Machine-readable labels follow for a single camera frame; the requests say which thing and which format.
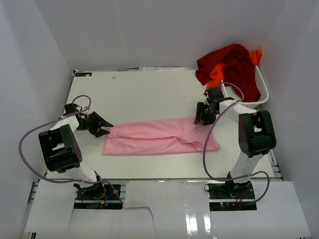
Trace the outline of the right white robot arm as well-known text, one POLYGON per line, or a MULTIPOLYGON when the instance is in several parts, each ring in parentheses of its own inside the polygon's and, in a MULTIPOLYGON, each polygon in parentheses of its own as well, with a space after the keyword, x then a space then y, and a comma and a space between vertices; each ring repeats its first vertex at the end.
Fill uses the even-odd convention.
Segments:
POLYGON ((225 98, 220 88, 210 88, 204 95, 205 102, 197 103, 194 123, 211 125, 204 143, 205 172, 208 172, 205 165, 205 150, 208 149, 208 140, 217 121, 226 116, 238 124, 238 143, 241 152, 227 178, 220 180, 225 183, 226 195, 235 199, 251 184, 250 178, 258 162, 276 146, 271 115, 268 111, 248 108, 233 98, 225 98))

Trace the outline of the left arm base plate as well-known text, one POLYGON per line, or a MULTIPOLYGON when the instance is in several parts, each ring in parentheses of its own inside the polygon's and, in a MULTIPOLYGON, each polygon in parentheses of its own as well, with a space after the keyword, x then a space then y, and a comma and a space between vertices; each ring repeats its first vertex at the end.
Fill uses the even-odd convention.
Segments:
POLYGON ((122 203, 119 201, 118 196, 121 195, 121 185, 114 184, 114 189, 109 184, 104 184, 104 189, 101 187, 93 188, 90 192, 84 192, 84 189, 78 187, 74 209, 83 210, 121 210, 122 203))

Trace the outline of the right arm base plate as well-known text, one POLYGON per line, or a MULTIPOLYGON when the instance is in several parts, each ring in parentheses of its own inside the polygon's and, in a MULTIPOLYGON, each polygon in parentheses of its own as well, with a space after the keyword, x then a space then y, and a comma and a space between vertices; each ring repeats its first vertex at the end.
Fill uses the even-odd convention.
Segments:
POLYGON ((251 181, 244 184, 209 183, 204 186, 209 194, 211 212, 255 211, 255 193, 251 181))

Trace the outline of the pink t shirt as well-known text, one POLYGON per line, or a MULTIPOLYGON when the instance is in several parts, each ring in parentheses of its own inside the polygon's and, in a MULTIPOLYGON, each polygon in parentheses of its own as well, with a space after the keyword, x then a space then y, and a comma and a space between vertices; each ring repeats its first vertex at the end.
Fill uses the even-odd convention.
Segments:
POLYGON ((202 152, 209 126, 192 117, 119 123, 109 129, 104 155, 202 152))

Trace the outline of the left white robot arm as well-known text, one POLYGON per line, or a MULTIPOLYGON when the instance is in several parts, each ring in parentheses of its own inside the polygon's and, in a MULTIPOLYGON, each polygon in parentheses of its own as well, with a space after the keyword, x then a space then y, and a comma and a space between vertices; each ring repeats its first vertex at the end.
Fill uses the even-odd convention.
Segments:
POLYGON ((99 199, 105 194, 105 186, 98 173, 84 164, 74 132, 88 131, 99 138, 109 134, 107 128, 114 126, 96 112, 83 113, 75 103, 66 104, 64 108, 63 120, 38 135, 46 167, 51 172, 68 175, 77 181, 74 187, 99 199))

